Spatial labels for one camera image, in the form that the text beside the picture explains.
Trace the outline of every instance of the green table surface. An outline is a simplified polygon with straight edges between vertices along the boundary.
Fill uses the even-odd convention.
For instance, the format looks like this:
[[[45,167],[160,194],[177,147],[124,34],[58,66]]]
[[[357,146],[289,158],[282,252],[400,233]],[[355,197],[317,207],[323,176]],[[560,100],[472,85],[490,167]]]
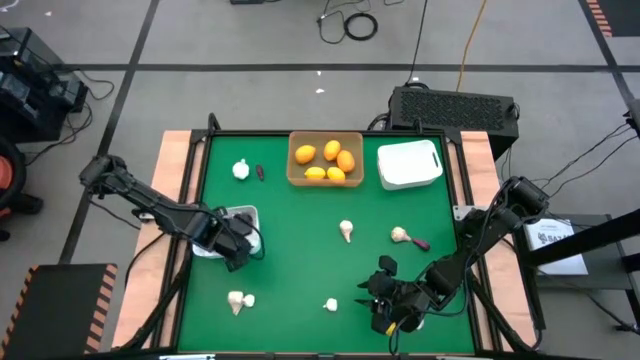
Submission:
[[[386,353],[389,338],[371,330],[371,313],[354,301],[369,296],[356,285],[378,270],[380,255],[397,260],[398,278],[409,280],[456,250],[445,175],[429,186],[398,191],[384,190],[380,183],[378,147],[415,140],[365,137],[362,183],[356,188],[323,188],[289,183],[286,136],[215,137],[203,200],[211,207],[254,205],[267,253],[264,260],[252,260],[233,273],[220,259],[194,258],[179,350]],[[430,140],[442,159],[439,139]],[[244,181],[231,173],[241,158],[251,166]],[[257,164],[264,168],[263,182],[255,173]],[[338,228],[343,219],[354,224],[350,244]],[[395,226],[429,241],[431,250],[394,244],[390,232]],[[254,294],[255,306],[234,316],[227,303],[232,290]],[[322,307],[330,297],[338,300],[337,312]],[[463,302],[459,292],[445,311],[457,311]],[[422,330],[400,336],[401,352],[473,350],[467,312],[457,317],[427,315]]]

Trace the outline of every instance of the black metal stand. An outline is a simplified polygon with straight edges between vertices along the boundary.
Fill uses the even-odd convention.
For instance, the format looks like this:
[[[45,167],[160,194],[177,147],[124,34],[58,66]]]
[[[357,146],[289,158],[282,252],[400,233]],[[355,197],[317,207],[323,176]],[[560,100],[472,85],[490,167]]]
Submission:
[[[531,296],[532,304],[538,315],[541,315],[537,288],[544,285],[543,278],[537,279],[534,270],[537,266],[548,264],[568,257],[583,254],[589,275],[565,276],[572,283],[588,289],[624,290],[636,322],[640,324],[640,301],[637,289],[630,274],[640,270],[640,253],[626,255],[619,241],[640,234],[640,209],[618,218],[608,220],[585,230],[578,230],[574,235],[553,244],[530,251],[524,240],[523,232],[519,236],[518,256],[521,261],[525,286]],[[628,328],[616,326],[617,330],[628,331]]]

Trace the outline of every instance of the wooden table frame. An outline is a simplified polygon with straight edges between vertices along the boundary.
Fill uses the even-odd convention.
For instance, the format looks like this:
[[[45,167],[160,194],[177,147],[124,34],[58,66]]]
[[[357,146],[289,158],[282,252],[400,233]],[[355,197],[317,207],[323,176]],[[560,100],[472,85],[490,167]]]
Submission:
[[[151,186],[176,201],[195,201],[201,195],[197,194],[197,190],[202,189],[198,184],[203,168],[201,165],[207,161],[203,154],[208,154],[210,150],[205,149],[205,142],[201,141],[206,136],[207,132],[200,130],[165,132]],[[461,137],[462,146],[452,143],[447,145],[458,204],[474,201],[478,205],[488,205],[499,189],[499,182],[487,134],[463,132]],[[142,225],[136,252],[158,235],[159,230],[155,224]],[[127,342],[146,320],[158,302],[161,291],[168,286],[170,279],[163,279],[165,271],[173,268],[175,275],[180,268],[186,246],[184,242],[170,241],[168,238],[167,236],[167,239],[150,248],[131,271],[113,346]],[[175,259],[175,262],[167,261],[168,259]],[[533,344],[533,323],[515,254],[507,246],[498,244],[485,255],[485,263],[495,304],[524,342]],[[482,273],[478,270],[477,267],[474,269],[476,274]],[[181,295],[176,296],[167,309],[161,336],[155,334],[152,338],[154,345],[169,346],[175,342],[176,339],[172,339],[172,329],[180,321],[176,318],[176,305],[180,297]],[[509,350],[504,338],[497,340],[495,328],[490,326],[486,312],[477,298],[474,303],[481,347],[485,350],[498,350],[500,347]]]

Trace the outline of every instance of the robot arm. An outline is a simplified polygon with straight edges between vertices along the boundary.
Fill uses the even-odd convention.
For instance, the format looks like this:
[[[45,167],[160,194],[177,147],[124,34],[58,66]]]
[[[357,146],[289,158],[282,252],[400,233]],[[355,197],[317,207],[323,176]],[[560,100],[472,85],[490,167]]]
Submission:
[[[182,237],[206,251],[216,251],[224,257],[229,271],[249,260],[251,244],[245,236],[252,229],[246,219],[230,218],[221,207],[211,210],[204,204],[176,203],[138,181],[117,156],[94,158],[80,173],[80,182],[100,199],[117,194],[152,214],[163,232]]]
[[[381,256],[380,271],[358,285],[373,300],[356,300],[373,312],[373,330],[391,335],[396,327],[415,330],[429,311],[441,311],[468,280],[468,269],[505,235],[537,222],[549,206],[548,195],[524,177],[512,177],[487,210],[474,209],[456,223],[462,246],[429,264],[414,281],[394,278],[397,263]]]

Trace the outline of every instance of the white box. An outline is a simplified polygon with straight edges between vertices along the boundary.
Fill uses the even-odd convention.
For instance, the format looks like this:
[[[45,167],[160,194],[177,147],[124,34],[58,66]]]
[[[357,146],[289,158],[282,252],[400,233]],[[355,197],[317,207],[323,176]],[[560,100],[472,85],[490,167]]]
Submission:
[[[442,164],[431,141],[412,141],[380,146],[378,173],[382,187],[399,190],[431,184],[442,175]]]

